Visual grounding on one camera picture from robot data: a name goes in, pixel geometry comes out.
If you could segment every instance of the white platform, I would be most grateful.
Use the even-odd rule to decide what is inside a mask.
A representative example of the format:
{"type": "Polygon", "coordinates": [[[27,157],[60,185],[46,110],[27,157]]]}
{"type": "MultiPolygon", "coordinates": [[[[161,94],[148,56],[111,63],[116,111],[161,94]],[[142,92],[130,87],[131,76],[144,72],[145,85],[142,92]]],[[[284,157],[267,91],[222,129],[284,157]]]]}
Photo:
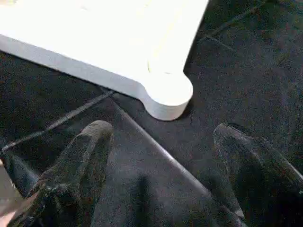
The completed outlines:
{"type": "Polygon", "coordinates": [[[0,4],[0,50],[137,98],[151,116],[174,120],[193,94],[183,68],[207,3],[18,0],[0,4]]]}

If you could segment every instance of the dark floor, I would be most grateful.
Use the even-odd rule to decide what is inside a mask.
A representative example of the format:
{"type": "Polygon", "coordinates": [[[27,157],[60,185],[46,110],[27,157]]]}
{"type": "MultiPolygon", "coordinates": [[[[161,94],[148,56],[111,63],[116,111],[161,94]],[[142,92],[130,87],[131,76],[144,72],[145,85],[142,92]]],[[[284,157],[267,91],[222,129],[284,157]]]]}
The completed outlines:
{"type": "MultiPolygon", "coordinates": [[[[136,157],[142,164],[136,168],[144,172],[143,163],[151,166],[159,161],[157,155],[153,159],[153,149],[164,149],[236,211],[237,202],[213,152],[213,130],[221,122],[250,128],[303,172],[302,31],[303,3],[299,1],[212,1],[185,67],[194,95],[178,120],[157,121],[139,101],[115,93],[44,136],[15,146],[12,156],[29,169],[32,179],[16,186],[26,193],[85,124],[101,119],[116,128],[117,148],[110,163],[125,164],[136,157]],[[133,138],[138,133],[146,145],[133,138]]],[[[0,53],[0,59],[0,134],[7,141],[43,131],[65,113],[103,94],[95,85],[16,57],[0,53]]],[[[10,167],[11,177],[18,178],[10,167]]],[[[124,171],[138,171],[132,168],[124,171]]]]}

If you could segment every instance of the white board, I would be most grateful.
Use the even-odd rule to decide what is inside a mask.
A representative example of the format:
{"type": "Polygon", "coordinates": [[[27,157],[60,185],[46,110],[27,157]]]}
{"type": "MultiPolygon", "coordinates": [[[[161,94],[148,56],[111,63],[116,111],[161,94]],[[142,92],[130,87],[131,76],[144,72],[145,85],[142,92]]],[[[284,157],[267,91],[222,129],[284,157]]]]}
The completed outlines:
{"type": "Polygon", "coordinates": [[[207,0],[18,0],[0,4],[0,50],[142,101],[178,118],[183,73],[207,0]]]}

